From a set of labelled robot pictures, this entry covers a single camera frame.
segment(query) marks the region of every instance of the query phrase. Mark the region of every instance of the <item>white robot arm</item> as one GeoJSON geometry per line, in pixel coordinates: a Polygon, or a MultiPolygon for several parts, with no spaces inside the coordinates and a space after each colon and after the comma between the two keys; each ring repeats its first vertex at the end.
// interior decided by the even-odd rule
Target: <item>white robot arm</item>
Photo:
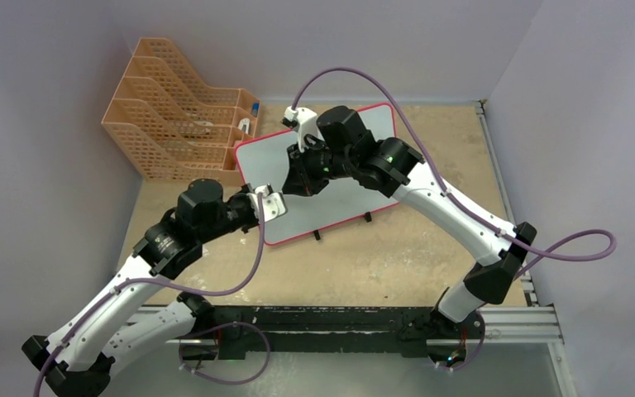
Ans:
{"type": "Polygon", "coordinates": [[[419,152],[395,137],[376,141],[355,110],[338,106],[304,120],[302,114],[311,113],[288,108],[284,125],[310,135],[320,131],[324,141],[317,139],[317,134],[298,134],[298,143],[288,148],[289,176],[284,194],[311,196],[324,189],[330,179],[352,178],[366,189],[393,197],[436,223],[475,260],[470,273],[442,295],[436,313],[460,323],[484,304],[502,303],[527,254],[502,236],[515,236],[531,244],[537,233],[531,225],[515,226],[494,216],[446,181],[446,189],[440,188],[419,152]],[[499,228],[500,234],[462,212],[449,194],[499,228]]]}
{"type": "Polygon", "coordinates": [[[137,357],[190,332],[195,313],[183,302],[174,302],[157,318],[130,327],[126,323],[152,295],[201,258],[204,243],[257,226],[259,206],[264,222],[287,212],[282,193],[269,185],[257,189],[245,185],[226,202],[222,196],[222,186],[215,180],[192,182],[179,196],[177,207],[147,230],[89,304],[49,336],[32,336],[23,344],[22,350],[37,368],[50,359],[46,380],[57,395],[98,395],[137,357]],[[82,323],[68,336],[77,322],[82,323]]]}

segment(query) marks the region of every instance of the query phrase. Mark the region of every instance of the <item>white wall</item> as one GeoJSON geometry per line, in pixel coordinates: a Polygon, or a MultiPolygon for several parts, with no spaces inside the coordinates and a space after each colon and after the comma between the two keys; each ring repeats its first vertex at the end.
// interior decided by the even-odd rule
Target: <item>white wall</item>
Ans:
{"type": "MultiPolygon", "coordinates": [[[[261,367],[264,356],[214,362],[208,371],[241,379],[261,367]]],[[[559,397],[544,345],[490,343],[466,371],[449,376],[427,358],[399,354],[271,354],[270,368],[247,385],[225,386],[179,371],[179,351],[166,345],[121,372],[101,397],[559,397]],[[510,381],[510,374],[524,374],[510,381]]]]}
{"type": "MultiPolygon", "coordinates": [[[[127,43],[167,36],[218,86],[293,98],[331,66],[373,74],[404,101],[487,98],[542,0],[112,0],[127,43]]],[[[333,75],[305,98],[382,98],[333,75]]]]}
{"type": "Polygon", "coordinates": [[[113,272],[139,187],[100,127],[130,56],[107,7],[0,0],[0,395],[30,393],[22,342],[113,272]]]}
{"type": "Polygon", "coordinates": [[[580,395],[635,395],[635,2],[545,1],[488,119],[515,216],[540,229],[540,246],[616,232],[610,258],[532,274],[558,309],[580,395]]]}

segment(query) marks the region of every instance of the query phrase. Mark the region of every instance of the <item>cable connector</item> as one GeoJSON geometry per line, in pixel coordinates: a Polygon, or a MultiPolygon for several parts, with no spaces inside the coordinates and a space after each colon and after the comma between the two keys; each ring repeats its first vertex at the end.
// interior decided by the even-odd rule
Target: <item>cable connector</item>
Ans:
{"type": "Polygon", "coordinates": [[[262,207],[265,223],[273,221],[288,212],[284,195],[281,192],[275,192],[270,184],[257,187],[253,192],[247,193],[247,197],[251,201],[251,206],[257,219],[259,219],[259,206],[262,207]]]}
{"type": "Polygon", "coordinates": [[[294,129],[298,126],[298,109],[292,109],[290,106],[286,108],[284,112],[284,118],[281,120],[281,124],[287,126],[290,129],[294,129]]]}

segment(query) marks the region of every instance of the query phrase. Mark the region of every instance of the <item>wooden tabletop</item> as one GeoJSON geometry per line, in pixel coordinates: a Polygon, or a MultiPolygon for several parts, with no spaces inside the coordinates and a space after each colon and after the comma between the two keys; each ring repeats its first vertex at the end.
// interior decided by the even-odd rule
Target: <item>wooden tabletop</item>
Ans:
{"type": "MultiPolygon", "coordinates": [[[[309,106],[318,114],[330,108],[309,106]]],[[[263,105],[261,136],[284,130],[285,105],[263,105]]],[[[444,178],[464,194],[505,218],[493,166],[473,107],[403,107],[444,178]]],[[[403,123],[398,136],[413,144],[403,123]]],[[[145,230],[176,205],[186,183],[142,184],[119,265],[145,230]]],[[[225,186],[226,195],[237,187],[225,186]]],[[[442,291],[473,265],[469,253],[437,225],[404,205],[355,220],[312,237],[265,246],[255,278],[237,294],[213,304],[410,306],[434,305],[442,291]]],[[[207,253],[176,283],[207,290],[229,289],[244,280],[257,250],[258,231],[235,232],[210,242],[207,253]]],[[[178,292],[165,289],[148,304],[169,304],[178,292]]],[[[503,305],[526,306],[522,286],[513,284],[503,305]]]]}

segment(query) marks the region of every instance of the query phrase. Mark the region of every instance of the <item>plastic mesh basket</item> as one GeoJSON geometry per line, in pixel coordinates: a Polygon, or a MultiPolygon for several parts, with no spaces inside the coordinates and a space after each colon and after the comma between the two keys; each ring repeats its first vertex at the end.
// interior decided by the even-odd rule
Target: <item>plastic mesh basket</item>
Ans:
{"type": "Polygon", "coordinates": [[[103,120],[108,133],[147,179],[211,178],[240,185],[233,148],[251,138],[234,127],[184,123],[187,136],[145,101],[120,98],[113,99],[103,120]]]}
{"type": "Polygon", "coordinates": [[[142,77],[148,80],[137,80],[136,93],[139,99],[150,101],[159,96],[160,88],[166,92],[180,108],[191,118],[200,122],[212,122],[213,124],[232,125],[235,113],[240,113],[241,117],[248,117],[254,127],[256,127],[256,117],[252,117],[248,112],[233,106],[210,106],[199,102],[189,91],[189,89],[176,77],[169,69],[169,66],[159,58],[153,57],[133,57],[125,73],[127,77],[142,77]]]}
{"type": "Polygon", "coordinates": [[[169,39],[141,38],[134,56],[154,56],[163,60],[169,69],[189,88],[191,94],[201,103],[217,106],[237,106],[251,112],[259,99],[241,88],[215,88],[206,84],[198,76],[181,51],[169,39]]]}
{"type": "MultiPolygon", "coordinates": [[[[140,99],[152,106],[168,122],[193,122],[196,125],[230,127],[248,117],[239,108],[213,107],[202,103],[183,108],[155,80],[146,77],[124,77],[114,98],[140,99]]],[[[256,131],[251,125],[250,134],[256,131]]]]}

